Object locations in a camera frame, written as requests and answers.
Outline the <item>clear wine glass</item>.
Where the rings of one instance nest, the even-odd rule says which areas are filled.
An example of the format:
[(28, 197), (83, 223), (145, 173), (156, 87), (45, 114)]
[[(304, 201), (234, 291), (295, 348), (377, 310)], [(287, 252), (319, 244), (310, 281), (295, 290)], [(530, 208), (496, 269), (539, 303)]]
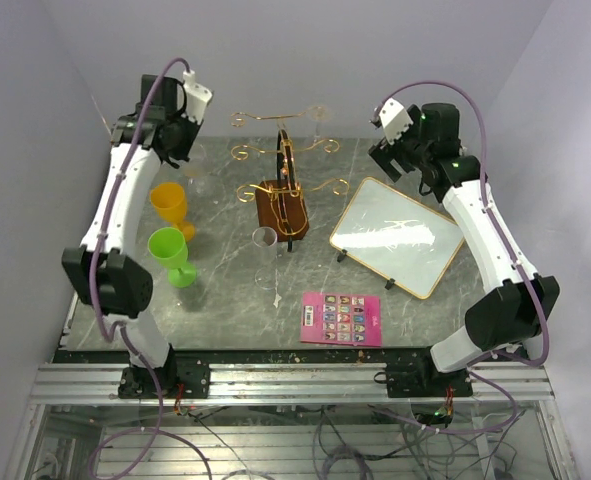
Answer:
[(195, 196), (205, 196), (208, 193), (209, 162), (206, 148), (201, 143), (195, 143), (189, 152), (189, 161), (181, 171), (185, 177), (188, 192)]
[(331, 120), (333, 112), (327, 105), (318, 104), (307, 109), (307, 117), (314, 124), (313, 133), (310, 137), (310, 144), (313, 145), (322, 139), (324, 125)]

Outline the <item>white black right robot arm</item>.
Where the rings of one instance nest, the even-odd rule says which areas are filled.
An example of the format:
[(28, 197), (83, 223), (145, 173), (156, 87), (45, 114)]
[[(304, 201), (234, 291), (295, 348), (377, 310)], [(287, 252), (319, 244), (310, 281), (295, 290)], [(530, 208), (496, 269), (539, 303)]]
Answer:
[(458, 225), (482, 280), (484, 295), (466, 312), (463, 327), (433, 345), (432, 362), (415, 373), (417, 387), (430, 396), (450, 385), (450, 372), (484, 354), (506, 354), (511, 345), (544, 338), (560, 293), (556, 278), (541, 275), (508, 231), (480, 160), (462, 150), (459, 122), (452, 104), (404, 107), (389, 98), (373, 121), (384, 136), (369, 150), (392, 181), (420, 172), (421, 193), (434, 195)]

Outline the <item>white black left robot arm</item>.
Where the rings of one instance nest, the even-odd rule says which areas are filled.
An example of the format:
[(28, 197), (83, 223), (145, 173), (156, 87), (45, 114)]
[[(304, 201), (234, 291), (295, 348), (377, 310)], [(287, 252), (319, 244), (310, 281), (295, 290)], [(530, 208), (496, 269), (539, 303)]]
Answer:
[(154, 178), (163, 164), (178, 167), (203, 125), (213, 93), (188, 69), (181, 78), (144, 75), (132, 113), (111, 129), (110, 162), (93, 220), (79, 246), (61, 256), (78, 299), (90, 306), (107, 342), (122, 339), (143, 384), (157, 397), (178, 387), (171, 351), (150, 311), (153, 278), (135, 259), (136, 237)]

